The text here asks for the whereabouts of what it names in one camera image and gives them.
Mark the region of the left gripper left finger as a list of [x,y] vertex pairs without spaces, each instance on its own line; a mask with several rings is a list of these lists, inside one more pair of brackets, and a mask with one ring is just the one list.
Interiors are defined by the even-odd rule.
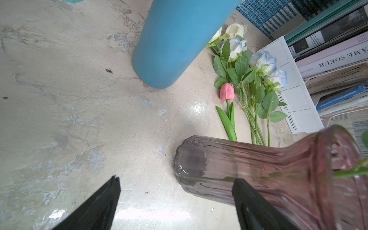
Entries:
[[110,230],[120,193],[120,180],[114,175],[53,229]]

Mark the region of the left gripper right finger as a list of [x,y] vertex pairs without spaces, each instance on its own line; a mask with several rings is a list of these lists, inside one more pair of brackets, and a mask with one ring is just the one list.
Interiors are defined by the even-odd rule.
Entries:
[[235,179],[232,196],[242,230],[297,229],[244,179]]

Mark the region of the blue cylindrical vase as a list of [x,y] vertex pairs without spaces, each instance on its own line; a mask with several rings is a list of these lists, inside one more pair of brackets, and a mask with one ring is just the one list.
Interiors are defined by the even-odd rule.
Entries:
[[148,86],[173,85],[241,1],[152,2],[133,54],[133,67]]

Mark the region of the orange rose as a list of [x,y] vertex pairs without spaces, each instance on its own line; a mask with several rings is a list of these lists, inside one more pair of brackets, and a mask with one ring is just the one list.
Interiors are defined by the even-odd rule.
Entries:
[[331,146],[333,179],[367,176],[368,158],[363,157],[353,136],[340,126],[336,126],[333,131]]

